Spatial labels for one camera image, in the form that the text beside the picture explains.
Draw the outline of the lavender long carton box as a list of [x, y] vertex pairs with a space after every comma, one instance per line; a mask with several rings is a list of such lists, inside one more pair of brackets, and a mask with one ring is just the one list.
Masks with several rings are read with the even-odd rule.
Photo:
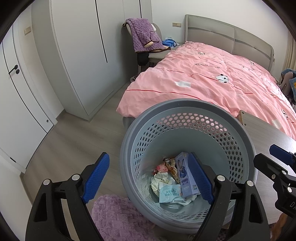
[[200, 195], [200, 191], [188, 166], [189, 154], [181, 152], [175, 157], [183, 197]]

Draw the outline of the blue baby wipes pack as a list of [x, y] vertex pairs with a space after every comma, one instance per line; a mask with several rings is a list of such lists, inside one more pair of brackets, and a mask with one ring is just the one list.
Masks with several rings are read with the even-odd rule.
[[159, 183], [159, 203], [177, 203], [181, 198], [180, 184]]

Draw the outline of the red white snack wrapper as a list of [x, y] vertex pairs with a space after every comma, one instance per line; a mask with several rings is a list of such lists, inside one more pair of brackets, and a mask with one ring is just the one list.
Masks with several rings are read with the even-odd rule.
[[180, 184], [180, 177], [179, 177], [179, 173], [178, 173], [175, 159], [174, 158], [166, 158], [165, 159], [165, 166], [168, 168], [168, 171], [170, 172], [170, 174], [172, 175], [174, 180], [178, 184]]

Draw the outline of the written paper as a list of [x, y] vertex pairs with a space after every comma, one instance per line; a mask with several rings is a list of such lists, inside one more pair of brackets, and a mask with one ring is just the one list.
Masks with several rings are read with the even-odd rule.
[[159, 183], [165, 183], [168, 185], [177, 184], [177, 182], [174, 180], [172, 175], [168, 172], [165, 173], [156, 173], [151, 178], [150, 186], [152, 188], [152, 191], [154, 194], [159, 197]]

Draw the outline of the pink pig toy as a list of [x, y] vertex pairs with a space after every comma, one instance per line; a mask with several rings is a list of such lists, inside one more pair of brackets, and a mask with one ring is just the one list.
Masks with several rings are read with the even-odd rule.
[[157, 173], [167, 173], [169, 170], [166, 166], [166, 163], [163, 162], [156, 167]]

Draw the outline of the white tissue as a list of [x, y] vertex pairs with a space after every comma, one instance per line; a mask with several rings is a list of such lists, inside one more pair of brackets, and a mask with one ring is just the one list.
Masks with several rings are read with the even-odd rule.
[[174, 198], [171, 201], [171, 203], [186, 206], [186, 205], [190, 204], [191, 202], [193, 202], [197, 197], [198, 197], [198, 195], [191, 195], [191, 196], [188, 196], [185, 198], [180, 196], [180, 197]]

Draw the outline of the red candy wrapper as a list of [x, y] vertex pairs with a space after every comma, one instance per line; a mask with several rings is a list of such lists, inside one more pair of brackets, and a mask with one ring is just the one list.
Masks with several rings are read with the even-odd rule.
[[153, 170], [153, 172], [152, 172], [152, 175], [154, 176], [155, 174], [157, 174], [158, 173], [158, 170], [157, 170], [157, 168], [155, 168], [154, 170]]

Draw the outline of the grey perforated trash basket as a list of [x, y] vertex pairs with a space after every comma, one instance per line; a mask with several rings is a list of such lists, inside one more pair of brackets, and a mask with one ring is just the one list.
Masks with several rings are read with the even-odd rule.
[[155, 225], [195, 233], [210, 205], [201, 195], [188, 205], [160, 203], [151, 188], [152, 172], [174, 158], [178, 173], [188, 174], [185, 154], [196, 154], [217, 175], [234, 183], [256, 181], [255, 148], [241, 125], [224, 109], [204, 101], [175, 99], [124, 118], [120, 173], [128, 198]]

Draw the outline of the grey wooden table board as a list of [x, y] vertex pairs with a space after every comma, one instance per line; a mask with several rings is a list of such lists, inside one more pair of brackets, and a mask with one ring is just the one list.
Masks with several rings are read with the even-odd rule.
[[[237, 115], [237, 119], [241, 122], [250, 136], [257, 154], [262, 153], [271, 158], [284, 169], [288, 170], [289, 175], [295, 176], [295, 173], [290, 166], [279, 161], [269, 153], [269, 148], [273, 144], [285, 149], [288, 152], [294, 153], [294, 139], [290, 138], [276, 127], [247, 113], [246, 111], [241, 110]], [[276, 191], [273, 189], [273, 182], [261, 172], [258, 172], [255, 186], [262, 200], [269, 224], [276, 223], [281, 212], [277, 210], [274, 205], [278, 197]]]

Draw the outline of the beige curtain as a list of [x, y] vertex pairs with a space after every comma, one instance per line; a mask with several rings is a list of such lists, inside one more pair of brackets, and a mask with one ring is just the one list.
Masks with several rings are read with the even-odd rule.
[[283, 70], [287, 68], [295, 70], [295, 65], [296, 65], [296, 43], [291, 33], [289, 33], [288, 39], [287, 39], [287, 51], [285, 56], [285, 62], [283, 65]]

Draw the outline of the grey upholstered headboard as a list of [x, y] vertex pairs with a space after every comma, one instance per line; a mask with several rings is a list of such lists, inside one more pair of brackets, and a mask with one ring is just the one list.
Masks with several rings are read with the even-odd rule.
[[269, 72], [273, 68], [274, 49], [271, 45], [250, 32], [222, 21], [185, 15], [184, 40], [204, 43], [245, 57]]

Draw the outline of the blue bag on nightstand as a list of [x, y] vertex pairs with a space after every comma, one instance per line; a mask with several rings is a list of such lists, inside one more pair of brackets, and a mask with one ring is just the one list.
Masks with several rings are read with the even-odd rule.
[[179, 44], [173, 40], [172, 38], [166, 38], [165, 40], [162, 41], [162, 44], [164, 46], [170, 47], [170, 48], [175, 48], [177, 47]]

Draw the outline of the grey chair left of bed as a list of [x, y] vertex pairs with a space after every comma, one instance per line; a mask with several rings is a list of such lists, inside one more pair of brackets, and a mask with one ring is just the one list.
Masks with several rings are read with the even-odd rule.
[[137, 54], [138, 73], [149, 63], [156, 64], [176, 47], [163, 45], [158, 26], [153, 25], [148, 19], [128, 18], [122, 25], [132, 37], [134, 52]]

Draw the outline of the white wardrobe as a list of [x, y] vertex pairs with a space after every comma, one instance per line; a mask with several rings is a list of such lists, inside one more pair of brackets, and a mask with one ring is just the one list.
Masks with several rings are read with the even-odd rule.
[[35, 44], [65, 111], [90, 120], [138, 71], [128, 18], [152, 19], [150, 1], [34, 1]]

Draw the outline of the purple knitted blanket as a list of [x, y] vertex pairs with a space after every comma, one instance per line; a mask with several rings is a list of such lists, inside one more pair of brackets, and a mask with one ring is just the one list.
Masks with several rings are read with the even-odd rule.
[[148, 19], [129, 18], [125, 20], [123, 26], [129, 27], [136, 53], [161, 52], [168, 49], [162, 44], [160, 37]]

